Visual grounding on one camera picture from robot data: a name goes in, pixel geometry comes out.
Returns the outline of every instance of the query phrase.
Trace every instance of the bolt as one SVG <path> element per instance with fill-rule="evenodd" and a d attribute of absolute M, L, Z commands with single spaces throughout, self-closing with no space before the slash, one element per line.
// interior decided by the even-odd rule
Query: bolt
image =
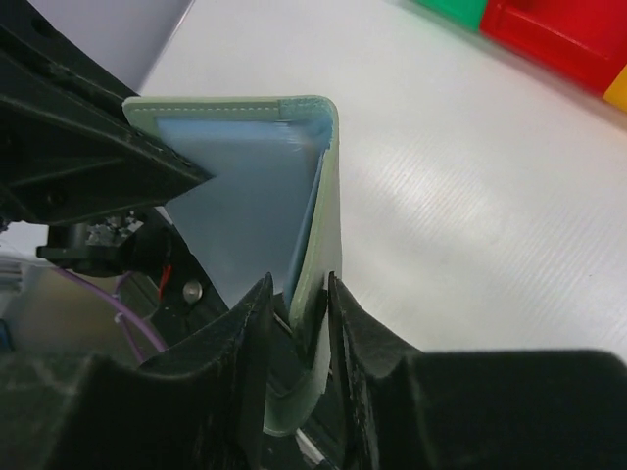
<path fill-rule="evenodd" d="M 203 297 L 203 286 L 196 279 L 187 281 L 183 286 L 183 299 L 190 305 L 196 304 Z"/>

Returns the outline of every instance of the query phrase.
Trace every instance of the table surface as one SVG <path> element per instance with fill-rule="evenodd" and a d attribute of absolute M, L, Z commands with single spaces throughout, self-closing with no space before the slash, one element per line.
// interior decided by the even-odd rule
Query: table surface
<path fill-rule="evenodd" d="M 627 359 L 627 116 L 413 5 L 196 0 L 144 95 L 340 112 L 344 280 L 427 350 Z"/>

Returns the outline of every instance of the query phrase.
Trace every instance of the purple cable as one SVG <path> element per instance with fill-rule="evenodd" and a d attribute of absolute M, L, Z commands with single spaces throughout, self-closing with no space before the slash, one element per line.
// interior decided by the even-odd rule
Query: purple cable
<path fill-rule="evenodd" d="M 118 299 L 118 300 L 120 299 L 121 286 L 123 286 L 124 282 L 126 282 L 126 280 L 130 276 L 132 276 L 132 274 L 133 274 L 132 271 L 127 271 L 122 276 L 119 276 L 118 279 L 116 279 L 116 288 L 114 289 L 114 294 L 113 294 L 114 299 Z M 126 318 L 124 318 L 124 314 L 122 312 L 118 312 L 118 314 L 116 314 L 115 321 L 120 326 L 120 329 L 122 333 L 124 334 L 124 337 L 126 338 L 126 341 L 128 342 L 128 345 L 130 346 L 130 350 L 133 352 L 133 355 L 135 356 L 135 359 L 137 359 L 137 362 L 139 362 L 140 364 L 143 363 L 144 360 L 146 360 L 146 358 L 144 357 L 144 353 L 141 351 L 141 349 L 137 345 L 137 342 L 135 341 L 135 338 L 133 337 L 133 334 L 130 331 L 130 327 L 128 326 L 128 322 L 126 321 Z"/>
<path fill-rule="evenodd" d="M 166 345 L 148 327 L 148 325 L 146 325 L 146 323 L 144 323 L 144 321 L 139 316 L 137 316 L 130 308 L 128 308 L 126 305 L 124 305 L 118 299 L 114 298 L 110 294 L 107 294 L 105 291 L 100 289 L 98 286 L 93 285 L 91 282 L 86 281 L 86 280 L 82 279 L 81 277 L 78 277 L 77 275 L 75 275 L 75 274 L 73 274 L 73 273 L 71 273 L 69 271 L 65 271 L 64 269 L 61 269 L 60 267 L 53 267 L 53 269 L 57 272 L 57 274 L 65 277 L 66 279 L 71 280 L 72 282 L 75 282 L 76 284 L 84 287 L 88 291 L 93 292 L 95 295 L 100 297 L 102 300 L 104 300 L 105 302 L 107 302 L 111 306 L 113 306 L 126 319 L 128 319 L 133 325 L 135 325 L 137 327 L 137 329 L 139 329 L 139 331 L 141 331 L 146 338 L 148 338 L 148 340 L 152 343 L 152 345 L 155 347 L 155 349 L 159 353 L 162 353 L 163 351 L 166 350 Z"/>

